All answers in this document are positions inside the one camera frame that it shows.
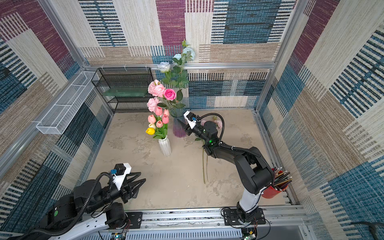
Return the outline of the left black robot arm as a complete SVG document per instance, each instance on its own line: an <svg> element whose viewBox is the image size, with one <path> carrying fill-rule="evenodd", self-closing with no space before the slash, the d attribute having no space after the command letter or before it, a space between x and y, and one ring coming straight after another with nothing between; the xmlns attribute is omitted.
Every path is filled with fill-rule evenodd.
<svg viewBox="0 0 384 240"><path fill-rule="evenodd" d="M124 231L132 220L124 204L136 198L146 179L140 172L131 173L121 164L111 172L102 172L96 179L76 187L61 197L46 215L15 240L74 240L106 229Z"/></svg>

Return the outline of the hot pink rose stem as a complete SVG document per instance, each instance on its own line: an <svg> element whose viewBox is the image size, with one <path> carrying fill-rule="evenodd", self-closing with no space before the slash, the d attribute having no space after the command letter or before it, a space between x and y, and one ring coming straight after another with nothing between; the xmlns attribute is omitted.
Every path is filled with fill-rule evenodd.
<svg viewBox="0 0 384 240"><path fill-rule="evenodd" d="M166 89L163 92L163 96L161 98L158 97L158 107L167 110L183 109L186 107L186 105L182 103L183 98L184 94L181 89L177 92L173 89Z"/></svg>

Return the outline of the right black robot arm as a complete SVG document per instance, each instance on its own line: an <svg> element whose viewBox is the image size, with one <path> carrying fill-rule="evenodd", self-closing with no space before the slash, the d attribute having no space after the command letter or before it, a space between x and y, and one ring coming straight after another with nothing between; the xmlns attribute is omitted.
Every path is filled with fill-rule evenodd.
<svg viewBox="0 0 384 240"><path fill-rule="evenodd" d="M196 117L186 119L183 125L186 134L195 134L203 140L203 149L208 156L222 159L236 166L244 192L237 203L237 218L241 224L254 221L259 210L259 202L264 191L275 180L275 174L266 159L256 147L249 149L230 146L223 142L223 133L218 133L216 123L202 121Z"/></svg>

